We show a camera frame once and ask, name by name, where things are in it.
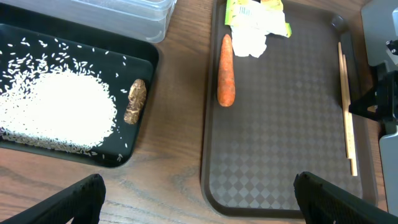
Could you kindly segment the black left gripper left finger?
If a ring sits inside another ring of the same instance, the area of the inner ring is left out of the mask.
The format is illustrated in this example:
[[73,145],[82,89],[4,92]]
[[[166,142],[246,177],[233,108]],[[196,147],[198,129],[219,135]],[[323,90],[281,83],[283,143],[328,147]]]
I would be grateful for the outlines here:
[[102,176],[92,174],[2,223],[97,224],[105,196],[106,186]]

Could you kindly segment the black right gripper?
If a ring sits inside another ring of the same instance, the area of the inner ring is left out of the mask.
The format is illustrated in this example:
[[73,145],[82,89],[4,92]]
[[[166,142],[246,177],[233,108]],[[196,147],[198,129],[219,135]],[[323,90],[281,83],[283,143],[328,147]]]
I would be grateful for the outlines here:
[[386,134],[397,132],[397,71],[377,70],[376,89],[371,88],[361,98],[351,102],[349,112],[384,123]]

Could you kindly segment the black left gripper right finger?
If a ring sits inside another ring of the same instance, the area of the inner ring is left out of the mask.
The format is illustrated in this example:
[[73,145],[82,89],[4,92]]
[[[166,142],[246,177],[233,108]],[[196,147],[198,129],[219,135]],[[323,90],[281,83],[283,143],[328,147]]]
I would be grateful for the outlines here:
[[295,198],[306,223],[397,224],[397,217],[312,174],[294,180]]

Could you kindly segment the wooden chopstick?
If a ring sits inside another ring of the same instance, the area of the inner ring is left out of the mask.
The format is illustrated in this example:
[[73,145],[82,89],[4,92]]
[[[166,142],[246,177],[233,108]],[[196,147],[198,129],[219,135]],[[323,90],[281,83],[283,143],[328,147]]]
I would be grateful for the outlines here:
[[350,139],[348,129],[348,106],[346,104],[346,88],[345,88],[345,73],[343,64],[343,52],[341,48],[341,42],[338,42],[338,61],[339,61],[339,72],[340,72],[340,85],[341,85],[341,100],[343,109],[344,129],[345,129],[345,144],[346,144],[346,156],[348,159],[352,158],[350,153]]
[[351,103],[351,97],[349,92],[349,83],[348,83],[348,69],[346,63],[346,55],[343,55],[343,69],[344,69],[344,78],[345,78],[345,98],[347,109],[345,112],[346,119],[347,119],[347,138],[348,138],[348,152],[349,152],[349,159],[351,160],[351,174],[352,176],[358,175],[358,166],[357,166],[357,159],[356,159],[356,146],[355,146],[355,138],[354,138],[354,127],[353,127],[353,117],[352,114],[349,112],[348,108]]

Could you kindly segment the yellow green snack wrapper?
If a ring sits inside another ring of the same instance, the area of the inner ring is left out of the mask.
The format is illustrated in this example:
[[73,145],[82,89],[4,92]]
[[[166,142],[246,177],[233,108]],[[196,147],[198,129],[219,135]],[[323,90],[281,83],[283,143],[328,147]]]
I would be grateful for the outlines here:
[[281,0],[227,0],[224,24],[230,27],[254,29],[262,34],[289,38],[292,29],[285,21]]

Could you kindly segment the white napkin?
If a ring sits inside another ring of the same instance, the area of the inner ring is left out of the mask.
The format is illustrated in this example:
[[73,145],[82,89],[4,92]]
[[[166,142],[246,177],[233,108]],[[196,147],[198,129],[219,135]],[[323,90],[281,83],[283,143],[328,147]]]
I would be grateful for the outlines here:
[[231,27],[232,46],[237,57],[259,58],[267,48],[267,36],[254,28]]

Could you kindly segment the orange carrot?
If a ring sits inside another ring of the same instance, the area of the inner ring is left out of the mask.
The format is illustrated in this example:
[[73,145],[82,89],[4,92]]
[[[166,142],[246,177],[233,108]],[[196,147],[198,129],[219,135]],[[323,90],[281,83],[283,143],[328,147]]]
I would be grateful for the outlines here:
[[231,106],[235,101],[236,84],[233,67],[233,46],[231,36],[223,37],[218,68],[218,102],[223,107]]

